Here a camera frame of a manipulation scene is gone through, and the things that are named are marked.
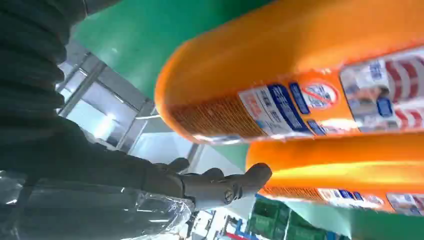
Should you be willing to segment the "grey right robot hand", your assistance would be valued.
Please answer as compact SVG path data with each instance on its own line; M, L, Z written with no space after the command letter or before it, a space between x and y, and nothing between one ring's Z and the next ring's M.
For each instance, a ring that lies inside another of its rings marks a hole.
M243 174L218 168L182 174L185 158L151 163L87 140L61 117L0 118L0 237L3 240L149 239L193 212L256 194L265 163Z

